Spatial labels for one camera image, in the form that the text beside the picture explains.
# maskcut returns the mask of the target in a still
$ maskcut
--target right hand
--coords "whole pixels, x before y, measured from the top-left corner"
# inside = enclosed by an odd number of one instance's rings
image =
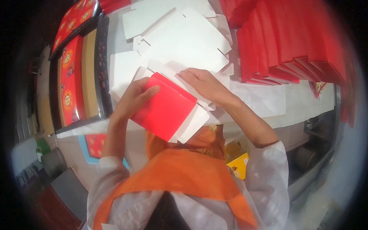
[[[227,104],[239,99],[207,70],[188,68],[181,71],[179,76],[202,97],[212,101],[216,106],[224,108]]]

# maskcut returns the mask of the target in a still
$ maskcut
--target table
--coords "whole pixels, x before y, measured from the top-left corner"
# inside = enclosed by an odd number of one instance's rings
[[[210,0],[216,13],[222,13],[218,0]],[[119,9],[108,15],[109,33],[107,38],[107,66],[110,67],[111,54],[133,50],[133,39],[126,40],[124,35],[124,25],[122,14],[130,11],[130,6]],[[231,31],[233,39],[232,50],[229,52],[229,60],[234,64],[234,75],[230,77],[230,90],[239,96],[257,115],[262,117],[272,128],[285,127],[321,113],[333,110],[335,106],[334,85],[327,84],[321,91],[318,99],[315,99],[309,87],[308,81],[301,81],[300,84],[289,84],[281,86],[257,86],[247,85],[240,82],[240,62],[236,41],[236,31]],[[267,98],[268,102],[259,106],[262,99]],[[116,102],[112,99],[113,108]],[[225,124],[224,129],[232,134],[241,133],[240,128],[234,124],[233,119],[222,109],[217,108],[211,111],[210,119],[206,124]],[[64,138],[71,135],[85,135],[92,133],[105,133],[109,120],[102,120],[83,127],[76,128],[57,135]],[[127,131],[138,131],[143,128],[129,120]]]

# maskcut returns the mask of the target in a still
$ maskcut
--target green object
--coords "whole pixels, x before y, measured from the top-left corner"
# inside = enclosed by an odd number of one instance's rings
[[[49,144],[46,142],[46,140],[43,137],[38,139],[36,141],[36,144],[37,144],[36,153],[40,153],[42,155],[45,155],[45,154],[51,152]]]

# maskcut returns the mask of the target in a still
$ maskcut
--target left hand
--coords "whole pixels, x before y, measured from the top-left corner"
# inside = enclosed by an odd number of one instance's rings
[[[110,116],[110,123],[115,124],[120,121],[127,121],[131,118],[151,97],[160,91],[158,85],[143,91],[149,77],[133,81],[117,103],[113,114]]]

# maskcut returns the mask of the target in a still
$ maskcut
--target orange apron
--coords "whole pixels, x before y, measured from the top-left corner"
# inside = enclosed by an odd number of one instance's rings
[[[167,143],[149,132],[146,137],[149,162],[101,203],[93,220],[93,230],[101,230],[101,223],[107,222],[114,199],[125,193],[154,190],[226,201],[241,229],[258,228],[223,160],[222,126],[202,127],[186,143],[189,149],[181,149],[184,145]]]

